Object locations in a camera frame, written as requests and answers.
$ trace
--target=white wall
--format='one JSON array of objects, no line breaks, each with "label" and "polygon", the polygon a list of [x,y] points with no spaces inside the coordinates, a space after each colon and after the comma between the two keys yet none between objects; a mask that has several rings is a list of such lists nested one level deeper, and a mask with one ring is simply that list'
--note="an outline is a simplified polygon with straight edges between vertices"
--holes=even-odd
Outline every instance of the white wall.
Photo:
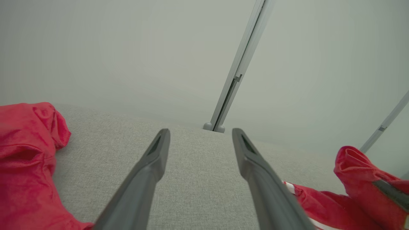
[{"label": "white wall", "polygon": [[0,2],[0,105],[67,103],[202,127],[254,0]]},{"label": "white wall", "polygon": [[406,0],[278,0],[226,133],[334,157],[360,148],[409,90],[408,23]]}]

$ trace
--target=gray fabric couch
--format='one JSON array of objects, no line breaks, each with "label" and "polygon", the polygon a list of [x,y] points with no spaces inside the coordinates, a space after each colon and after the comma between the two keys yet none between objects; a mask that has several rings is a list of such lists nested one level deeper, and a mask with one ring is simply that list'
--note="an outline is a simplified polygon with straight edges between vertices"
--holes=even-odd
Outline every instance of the gray fabric couch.
[{"label": "gray fabric couch", "polygon": [[[230,134],[64,104],[55,107],[72,136],[56,154],[53,179],[63,205],[78,220],[98,218],[157,132],[168,128],[169,156],[156,186],[148,228],[258,228]],[[307,153],[252,141],[282,180],[345,193],[333,173],[336,153]]]}]

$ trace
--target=red cloth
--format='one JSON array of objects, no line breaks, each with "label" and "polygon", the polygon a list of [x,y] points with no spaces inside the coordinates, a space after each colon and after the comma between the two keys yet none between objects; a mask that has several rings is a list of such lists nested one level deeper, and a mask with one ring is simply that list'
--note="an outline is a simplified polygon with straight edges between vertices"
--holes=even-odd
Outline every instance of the red cloth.
[{"label": "red cloth", "polygon": [[0,106],[2,229],[90,229],[61,204],[52,180],[55,152],[70,131],[46,102]]},{"label": "red cloth", "polygon": [[372,182],[384,180],[409,194],[409,180],[401,180],[371,163],[355,147],[342,147],[335,160],[335,174],[345,186],[346,193],[384,229],[404,229],[407,215],[402,208],[385,196]]},{"label": "red cloth", "polygon": [[372,182],[384,180],[409,194],[409,180],[401,180],[378,169],[361,151],[351,146],[339,150],[334,172],[348,196],[284,182],[318,229],[404,229],[409,214]]}]

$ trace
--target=gray textured fabric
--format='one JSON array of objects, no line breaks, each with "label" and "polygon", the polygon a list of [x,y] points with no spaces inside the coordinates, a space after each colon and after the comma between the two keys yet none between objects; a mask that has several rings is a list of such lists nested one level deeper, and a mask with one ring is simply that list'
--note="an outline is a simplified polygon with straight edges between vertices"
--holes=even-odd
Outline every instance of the gray textured fabric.
[{"label": "gray textured fabric", "polygon": [[[63,205],[78,220],[96,220],[156,133],[169,128],[166,171],[156,186],[148,227],[258,228],[230,135],[76,106],[55,106],[72,136],[56,154],[53,179]],[[254,144],[282,179],[344,192],[332,172],[335,154],[319,156],[268,143]]]}]

